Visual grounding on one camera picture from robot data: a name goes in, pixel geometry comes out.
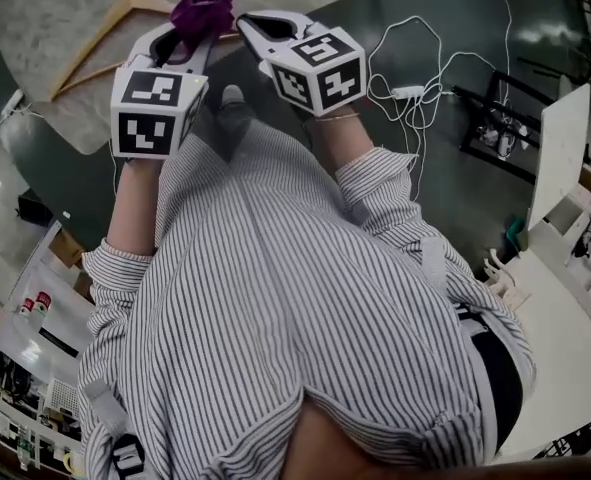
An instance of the white desk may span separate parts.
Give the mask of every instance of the white desk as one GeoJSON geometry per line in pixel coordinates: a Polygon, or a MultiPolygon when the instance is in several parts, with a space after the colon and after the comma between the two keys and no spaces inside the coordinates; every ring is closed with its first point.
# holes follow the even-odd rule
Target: white desk
{"type": "Polygon", "coordinates": [[[502,447],[503,459],[534,456],[544,445],[591,421],[591,321],[531,251],[509,263],[531,293],[518,310],[537,362],[537,383],[502,447]]]}

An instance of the striped shirt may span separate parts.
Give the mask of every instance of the striped shirt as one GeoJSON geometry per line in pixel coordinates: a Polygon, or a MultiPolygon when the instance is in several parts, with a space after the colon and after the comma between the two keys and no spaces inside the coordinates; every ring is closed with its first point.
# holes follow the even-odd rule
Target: striped shirt
{"type": "MultiPolygon", "coordinates": [[[[195,136],[160,179],[157,253],[105,241],[84,258],[103,379],[162,478],[277,477],[304,395],[376,459],[483,461],[481,411],[454,303],[492,312],[534,376],[515,318],[444,239],[445,292],[421,268],[442,237],[410,202],[412,156],[376,148],[335,182],[253,121],[230,163],[195,136]]],[[[111,440],[80,395],[89,478],[111,440]]]]}

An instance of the shirt sleeve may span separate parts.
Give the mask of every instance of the shirt sleeve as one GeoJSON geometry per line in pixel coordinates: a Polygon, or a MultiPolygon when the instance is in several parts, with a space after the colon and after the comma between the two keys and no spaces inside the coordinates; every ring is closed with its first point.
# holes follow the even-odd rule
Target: shirt sleeve
{"type": "Polygon", "coordinates": [[[83,255],[84,268],[93,280],[91,296],[96,309],[88,320],[94,340],[82,355],[79,368],[80,421],[82,449],[95,432],[99,420],[84,394],[91,382],[102,379],[121,401],[117,392],[119,358],[133,302],[152,257],[114,249],[106,240],[83,255]]]}
{"type": "Polygon", "coordinates": [[[525,389],[535,380],[531,348],[517,317],[502,300],[473,276],[471,268],[450,242],[422,219],[421,208],[410,200],[408,166],[415,155],[375,148],[337,171],[344,204],[352,221],[372,236],[402,250],[422,265],[422,240],[439,238],[446,261],[446,295],[453,303],[465,303],[490,311],[508,329],[521,352],[525,389]]]}
{"type": "Polygon", "coordinates": [[[337,172],[344,204],[352,218],[367,233],[387,244],[421,258],[422,240],[441,238],[450,269],[466,276],[473,273],[464,259],[437,231],[422,219],[421,207],[410,200],[408,165],[415,155],[375,148],[337,172]]]}

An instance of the bracelet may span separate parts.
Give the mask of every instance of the bracelet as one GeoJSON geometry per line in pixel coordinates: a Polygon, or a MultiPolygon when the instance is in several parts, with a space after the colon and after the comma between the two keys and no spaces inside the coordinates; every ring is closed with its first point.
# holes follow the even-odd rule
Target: bracelet
{"type": "Polygon", "coordinates": [[[339,121],[340,119],[348,119],[349,117],[358,117],[359,113],[354,112],[352,114],[344,114],[343,116],[334,116],[334,117],[316,117],[315,121],[318,123],[323,123],[325,121],[339,121]]]}

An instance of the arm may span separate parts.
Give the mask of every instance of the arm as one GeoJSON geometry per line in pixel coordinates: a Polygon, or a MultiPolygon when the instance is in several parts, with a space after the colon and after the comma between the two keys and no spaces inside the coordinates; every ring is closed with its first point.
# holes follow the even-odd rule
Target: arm
{"type": "MultiPolygon", "coordinates": [[[[331,116],[354,113],[350,108],[336,112],[331,116]]],[[[409,198],[412,184],[408,165],[414,156],[375,148],[358,117],[320,121],[319,130],[329,160],[337,169],[337,182],[351,220],[389,246],[404,251],[420,267],[427,240],[441,242],[445,295],[453,303],[492,312],[506,326],[523,353],[525,376],[531,381],[530,385],[527,381],[529,392],[535,365],[516,317],[474,278],[466,261],[437,229],[422,219],[420,206],[409,198]]]]}
{"type": "Polygon", "coordinates": [[[83,389],[102,379],[116,394],[131,307],[154,249],[160,168],[161,163],[147,160],[133,160],[124,166],[108,237],[83,257],[93,280],[91,294],[96,306],[88,321],[95,339],[84,352],[79,368],[82,446],[91,451],[88,456],[110,457],[110,450],[104,449],[110,442],[83,389]]]}
{"type": "Polygon", "coordinates": [[[132,160],[119,180],[106,241],[116,249],[150,255],[155,246],[155,215],[162,163],[132,160]]]}
{"type": "MultiPolygon", "coordinates": [[[[442,234],[422,220],[421,208],[410,199],[408,165],[413,155],[375,148],[351,107],[342,107],[328,121],[318,121],[325,153],[334,169],[346,208],[352,220],[369,234],[411,256],[420,253],[424,238],[442,234]]],[[[472,272],[462,257],[444,239],[448,262],[462,273],[472,272]]]]}

